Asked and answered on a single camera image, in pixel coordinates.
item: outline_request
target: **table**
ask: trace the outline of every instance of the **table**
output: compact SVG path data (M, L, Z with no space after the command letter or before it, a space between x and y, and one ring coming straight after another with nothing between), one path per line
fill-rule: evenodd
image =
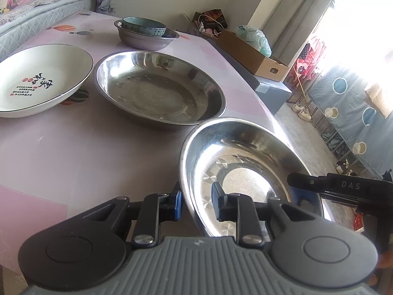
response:
M18 51L69 44L89 52L97 63L108 54L132 50L120 42L116 19L78 12ZM160 52L210 75L225 94L224 116L260 124L289 144L252 88L209 42L180 36ZM190 129L168 132L139 126L98 93L91 77L81 89L89 94L85 101L64 101L25 118L0 118L0 265L13 271L19 272L21 244L34 233L118 195L141 201L151 193L170 192L178 180L179 153ZM180 223L164 223L162 231L198 234L188 212Z

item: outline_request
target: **orange balloon print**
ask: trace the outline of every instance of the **orange balloon print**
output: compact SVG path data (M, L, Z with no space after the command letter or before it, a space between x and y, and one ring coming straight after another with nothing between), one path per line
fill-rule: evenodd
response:
M59 25L57 27L53 27L57 31L74 31L75 27L72 25Z

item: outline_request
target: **green ceramic bowl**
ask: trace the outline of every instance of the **green ceramic bowl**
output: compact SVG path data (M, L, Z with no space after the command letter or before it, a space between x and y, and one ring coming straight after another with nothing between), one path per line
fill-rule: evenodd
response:
M124 17L121 27L131 32L150 36L162 36L167 29L164 24L143 17Z

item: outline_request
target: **gray ribbed panel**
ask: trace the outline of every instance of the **gray ribbed panel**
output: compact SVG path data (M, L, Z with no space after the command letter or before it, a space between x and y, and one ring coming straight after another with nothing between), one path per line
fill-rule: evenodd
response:
M64 295L37 286L24 295ZM135 251L111 280L72 295L369 295L366 286L339 291L303 287L283 277L263 252L244 249L232 237L166 237Z

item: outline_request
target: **white ceramic bowl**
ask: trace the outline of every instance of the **white ceramic bowl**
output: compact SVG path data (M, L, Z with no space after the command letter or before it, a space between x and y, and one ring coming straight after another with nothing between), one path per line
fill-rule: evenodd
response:
M75 93L93 69L85 50L45 44L0 62L0 117L21 118L45 111Z

